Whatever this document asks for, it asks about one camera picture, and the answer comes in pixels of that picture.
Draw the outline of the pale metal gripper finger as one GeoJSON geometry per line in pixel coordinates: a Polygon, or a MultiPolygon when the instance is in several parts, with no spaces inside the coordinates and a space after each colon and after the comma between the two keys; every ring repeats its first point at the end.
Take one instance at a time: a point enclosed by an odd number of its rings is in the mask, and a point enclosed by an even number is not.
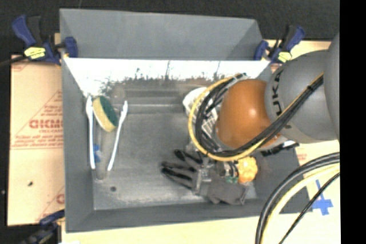
{"type": "Polygon", "coordinates": [[[212,179],[209,169],[199,169],[196,178],[196,194],[207,195],[212,179]]]}

